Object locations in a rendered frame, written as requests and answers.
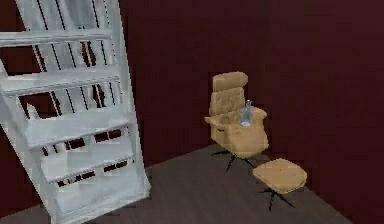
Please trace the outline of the white shelf unit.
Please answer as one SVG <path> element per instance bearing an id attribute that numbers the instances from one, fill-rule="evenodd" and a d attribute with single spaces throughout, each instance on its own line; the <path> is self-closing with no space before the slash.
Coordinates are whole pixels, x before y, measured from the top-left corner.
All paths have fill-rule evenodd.
<path id="1" fill-rule="evenodd" d="M 118 0 L 15 0 L 40 70 L 0 60 L 0 125 L 51 217 L 82 224 L 148 197 Z"/>

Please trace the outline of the clear glass bottle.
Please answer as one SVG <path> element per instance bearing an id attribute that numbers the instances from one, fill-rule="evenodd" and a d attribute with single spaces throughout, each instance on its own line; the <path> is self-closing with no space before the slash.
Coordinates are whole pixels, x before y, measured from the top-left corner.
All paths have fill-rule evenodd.
<path id="1" fill-rule="evenodd" d="M 251 125 L 252 117 L 252 101 L 247 100 L 245 106 L 241 111 L 241 125 L 244 127 L 249 127 Z"/>

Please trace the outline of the tan footstool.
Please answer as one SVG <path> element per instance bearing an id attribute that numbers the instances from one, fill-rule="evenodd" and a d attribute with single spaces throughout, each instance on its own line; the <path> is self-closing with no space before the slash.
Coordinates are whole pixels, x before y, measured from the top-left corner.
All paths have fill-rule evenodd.
<path id="1" fill-rule="evenodd" d="M 285 198 L 285 195 L 302 188 L 308 178 L 308 174 L 303 168 L 283 158 L 274 159 L 257 166 L 252 170 L 252 174 L 266 186 L 263 193 L 270 194 L 269 211 L 272 210 L 275 197 L 279 197 L 294 208 L 294 205 Z"/>

